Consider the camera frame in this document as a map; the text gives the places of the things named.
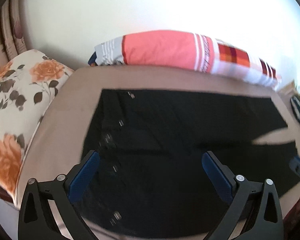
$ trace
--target beige fabric surface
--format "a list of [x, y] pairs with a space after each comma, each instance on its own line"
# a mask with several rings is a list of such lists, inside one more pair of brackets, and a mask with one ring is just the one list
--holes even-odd
[[[36, 178], [38, 181], [53, 180], [58, 174], [68, 173], [80, 162], [83, 141], [102, 89], [165, 89], [271, 97], [287, 122], [288, 128], [264, 135], [255, 140], [255, 143], [280, 144], [295, 140], [300, 155], [300, 125], [294, 120], [279, 95], [269, 88], [165, 67], [82, 68], [77, 70], [59, 91], [34, 136], [19, 179], [16, 203], [18, 208], [29, 178]], [[283, 216], [299, 197], [300, 184], [281, 198], [284, 200]], [[61, 220], [57, 222], [64, 229], [63, 222]]]

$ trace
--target orange plaid patch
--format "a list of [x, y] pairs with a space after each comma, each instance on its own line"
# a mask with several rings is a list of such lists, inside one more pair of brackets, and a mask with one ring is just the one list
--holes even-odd
[[222, 44], [218, 44], [218, 46], [221, 61], [237, 63], [239, 65], [250, 67], [249, 56], [245, 51]]

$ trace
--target blue gripper pad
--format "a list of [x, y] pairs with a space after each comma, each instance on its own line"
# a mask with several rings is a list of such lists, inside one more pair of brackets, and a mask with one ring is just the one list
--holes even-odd
[[100, 163], [99, 153], [94, 152], [72, 180], [68, 188], [68, 199], [71, 204], [79, 201], [89, 185]]
[[229, 181], [226, 179], [222, 171], [218, 168], [218, 166], [209, 154], [204, 153], [202, 155], [201, 162], [204, 171], [206, 172], [208, 178], [212, 182], [219, 197], [222, 199], [223, 202], [230, 205], [233, 200], [233, 196], [232, 186], [229, 183]]

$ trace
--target metal rivet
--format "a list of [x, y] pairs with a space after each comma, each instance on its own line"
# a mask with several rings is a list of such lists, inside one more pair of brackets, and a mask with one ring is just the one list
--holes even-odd
[[272, 185], [273, 181], [271, 179], [266, 179], [266, 183], [269, 184], [269, 185]]
[[111, 223], [111, 225], [113, 225], [113, 226], [116, 224], [113, 218], [110, 219], [110, 223]]
[[64, 174], [60, 174], [60, 175], [57, 177], [57, 180], [63, 181], [65, 178], [66, 178], [66, 176], [65, 176]]
[[35, 178], [31, 178], [28, 180], [28, 184], [34, 184], [34, 182], [35, 182]]
[[120, 220], [122, 217], [120, 215], [120, 213], [118, 211], [115, 211], [114, 212], [114, 217], [117, 219], [117, 220]]
[[236, 176], [236, 179], [237, 179], [238, 181], [244, 181], [244, 176], [242, 176], [242, 175], [237, 175], [237, 176]]

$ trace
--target pillow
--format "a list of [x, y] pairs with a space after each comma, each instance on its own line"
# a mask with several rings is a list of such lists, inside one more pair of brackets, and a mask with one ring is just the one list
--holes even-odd
[[34, 49], [0, 69], [0, 186], [12, 198], [38, 123], [72, 73]]
[[276, 70], [259, 57], [221, 40], [170, 30], [133, 33], [99, 44], [88, 64], [179, 67], [273, 90], [281, 82]]

